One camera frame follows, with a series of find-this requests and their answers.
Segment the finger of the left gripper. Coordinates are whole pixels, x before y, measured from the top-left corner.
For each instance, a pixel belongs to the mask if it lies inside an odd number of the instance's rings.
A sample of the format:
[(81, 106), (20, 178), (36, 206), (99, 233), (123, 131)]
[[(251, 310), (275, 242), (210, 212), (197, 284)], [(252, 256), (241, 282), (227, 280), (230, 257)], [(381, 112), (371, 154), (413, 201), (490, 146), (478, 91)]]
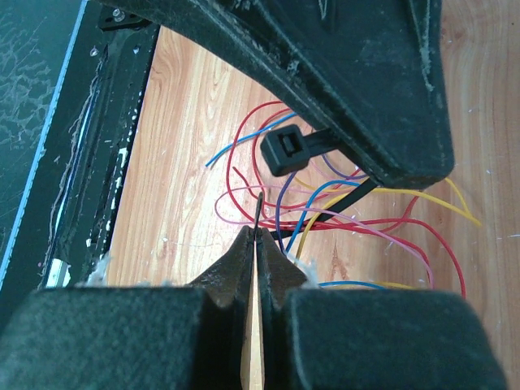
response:
[(439, 1), (113, 1), (196, 42), (317, 130), (358, 127), (375, 183), (425, 189), (454, 166)]

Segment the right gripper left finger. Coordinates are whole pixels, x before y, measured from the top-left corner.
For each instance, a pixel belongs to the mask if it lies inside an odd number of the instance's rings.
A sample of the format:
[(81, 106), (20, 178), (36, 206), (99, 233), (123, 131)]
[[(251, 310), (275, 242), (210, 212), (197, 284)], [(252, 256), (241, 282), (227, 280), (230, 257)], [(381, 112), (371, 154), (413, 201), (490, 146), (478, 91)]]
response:
[(239, 389), (254, 230), (184, 287), (48, 288), (1, 337), (4, 389)]

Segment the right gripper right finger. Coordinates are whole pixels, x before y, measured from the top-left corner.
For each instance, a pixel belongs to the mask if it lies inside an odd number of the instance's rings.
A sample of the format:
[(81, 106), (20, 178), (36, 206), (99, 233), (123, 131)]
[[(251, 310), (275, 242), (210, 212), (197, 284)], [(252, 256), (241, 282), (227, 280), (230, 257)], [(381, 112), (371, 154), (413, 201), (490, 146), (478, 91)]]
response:
[(450, 292), (328, 289), (257, 234), (267, 389), (505, 389), (477, 314)]

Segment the black zip tie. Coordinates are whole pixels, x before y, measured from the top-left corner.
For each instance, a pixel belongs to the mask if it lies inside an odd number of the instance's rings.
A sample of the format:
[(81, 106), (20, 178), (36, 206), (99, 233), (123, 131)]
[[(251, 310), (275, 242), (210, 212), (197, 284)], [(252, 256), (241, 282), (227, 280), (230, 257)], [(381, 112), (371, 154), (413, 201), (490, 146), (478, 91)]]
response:
[(309, 161), (334, 150), (363, 167), (360, 149), (356, 143), (358, 127), (350, 124), (343, 129), (324, 128), (303, 135), (296, 124), (290, 124), (266, 134), (260, 149), (273, 176), (281, 177), (307, 167)]

